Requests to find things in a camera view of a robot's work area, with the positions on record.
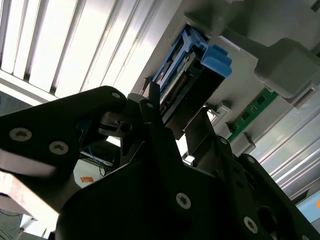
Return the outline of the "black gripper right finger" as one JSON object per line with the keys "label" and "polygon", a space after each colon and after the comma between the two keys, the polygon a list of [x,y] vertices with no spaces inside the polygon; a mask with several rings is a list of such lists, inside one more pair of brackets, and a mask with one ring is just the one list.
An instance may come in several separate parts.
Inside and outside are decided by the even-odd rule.
{"label": "black gripper right finger", "polygon": [[217,135],[207,108],[186,114],[183,129],[192,166],[219,181],[215,198],[222,214],[219,230],[238,240],[309,240],[311,224],[249,154],[236,157]]}

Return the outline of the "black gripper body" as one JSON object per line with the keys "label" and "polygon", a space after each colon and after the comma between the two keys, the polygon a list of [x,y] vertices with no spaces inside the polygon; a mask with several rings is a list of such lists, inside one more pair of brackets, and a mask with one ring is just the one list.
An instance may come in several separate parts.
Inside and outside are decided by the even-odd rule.
{"label": "black gripper body", "polygon": [[164,185],[145,160],[78,191],[58,218],[58,240],[234,240],[237,220],[218,178],[183,166]]}

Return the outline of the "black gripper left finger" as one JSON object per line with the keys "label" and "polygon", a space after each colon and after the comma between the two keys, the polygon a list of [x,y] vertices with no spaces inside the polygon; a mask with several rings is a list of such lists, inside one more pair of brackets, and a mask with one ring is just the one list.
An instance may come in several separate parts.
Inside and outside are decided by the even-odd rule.
{"label": "black gripper left finger", "polygon": [[[120,163],[105,180],[79,189],[81,151],[108,137],[122,140]],[[172,131],[163,125],[160,92],[148,97],[102,86],[0,118],[0,206],[19,213],[79,213],[131,205],[192,212],[191,193]]]}

